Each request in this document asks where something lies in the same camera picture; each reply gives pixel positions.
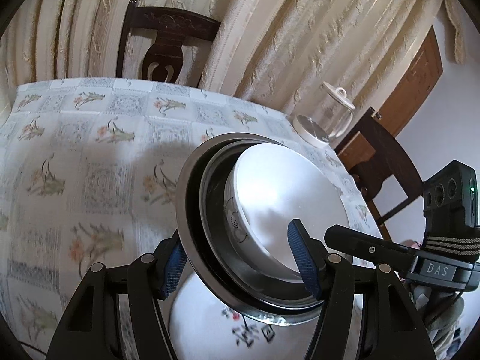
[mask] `blue gripper pad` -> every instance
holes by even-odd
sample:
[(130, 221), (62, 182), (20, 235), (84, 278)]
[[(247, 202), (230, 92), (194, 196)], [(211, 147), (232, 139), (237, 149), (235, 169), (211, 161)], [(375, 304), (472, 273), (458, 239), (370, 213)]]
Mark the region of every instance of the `blue gripper pad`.
[(298, 270), (300, 271), (301, 278), (307, 291), (309, 291), (316, 299), (320, 298), (322, 290), (318, 284), (317, 266), (311, 258), (300, 232), (293, 221), (289, 223), (287, 235), (290, 249), (292, 250), (293, 257), (295, 258), (295, 262), (297, 263)]
[(161, 288), (165, 298), (168, 298), (169, 295), (177, 289), (186, 262), (187, 255), (183, 250), (182, 244), (178, 242), (173, 248), (172, 254), (165, 266), (165, 278)]

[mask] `curtain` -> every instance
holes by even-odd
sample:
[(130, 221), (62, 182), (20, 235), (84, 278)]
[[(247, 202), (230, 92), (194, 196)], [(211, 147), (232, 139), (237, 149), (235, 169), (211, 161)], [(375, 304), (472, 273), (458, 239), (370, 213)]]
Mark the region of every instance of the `curtain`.
[[(129, 0), (25, 0), (1, 40), (6, 89), (66, 77), (113, 77)], [(221, 21), (213, 44), (187, 39), (178, 84), (312, 116), (327, 129), (343, 109), (321, 89), (342, 86), (357, 106), (379, 108), (405, 73), (442, 0), (139, 0)], [(455, 54), (462, 56), (461, 28)], [(138, 78), (155, 31), (133, 30), (123, 76)]]
[[(256, 15), (265, 11), (263, 0), (232, 0), (201, 86), (289, 115), (308, 115), (326, 127), (338, 121), (344, 108), (329, 100), (321, 82), (345, 88), (358, 118), (395, 88), (442, 3), (265, 1), (270, 8), (261, 15), (269, 21), (264, 34)], [(243, 11), (249, 16), (243, 17)]]

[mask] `white ceramic bowl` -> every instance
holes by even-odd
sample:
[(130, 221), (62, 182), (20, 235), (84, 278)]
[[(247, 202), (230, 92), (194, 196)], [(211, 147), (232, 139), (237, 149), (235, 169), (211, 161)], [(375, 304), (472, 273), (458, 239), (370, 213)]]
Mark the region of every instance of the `white ceramic bowl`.
[(226, 182), (224, 208), (237, 252), (264, 274), (301, 281), (287, 240), (300, 219), (312, 238), (330, 226), (349, 226), (336, 188), (308, 159), (285, 146), (261, 143), (245, 150)]
[(303, 359), (317, 322), (270, 326), (244, 319), (193, 274), (173, 301), (169, 333), (178, 360)]

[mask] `floral tablecloth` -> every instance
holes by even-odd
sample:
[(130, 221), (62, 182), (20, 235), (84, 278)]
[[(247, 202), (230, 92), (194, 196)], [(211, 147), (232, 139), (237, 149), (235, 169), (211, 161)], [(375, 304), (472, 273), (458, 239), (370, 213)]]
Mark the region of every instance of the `floral tablecloth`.
[[(171, 236), (183, 163), (202, 142), (232, 131), (309, 158), (339, 190), (350, 226), (380, 237), (334, 151), (304, 142), (278, 111), (133, 79), (22, 85), (0, 128), (0, 311), (16, 337), (46, 352), (92, 263), (130, 263)], [(121, 305), (131, 342), (125, 299)], [(129, 344), (127, 352), (135, 357)]]

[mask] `metal pivot screw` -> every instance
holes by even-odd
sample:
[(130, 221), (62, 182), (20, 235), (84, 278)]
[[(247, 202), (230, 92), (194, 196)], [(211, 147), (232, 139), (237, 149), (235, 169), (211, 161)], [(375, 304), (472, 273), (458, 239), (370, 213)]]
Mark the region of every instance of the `metal pivot screw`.
[(338, 264), (340, 261), (342, 261), (342, 258), (338, 254), (330, 254), (328, 256), (328, 261), (334, 264)]
[(90, 267), (90, 270), (92, 272), (100, 272), (103, 268), (103, 264), (101, 262), (96, 262), (95, 264), (92, 264)]
[(378, 267), (384, 274), (389, 274), (392, 271), (392, 268), (388, 264), (380, 264)]
[(147, 253), (140, 258), (140, 261), (143, 262), (144, 264), (148, 264), (148, 263), (151, 263), (154, 259), (155, 257), (153, 256), (153, 254)]

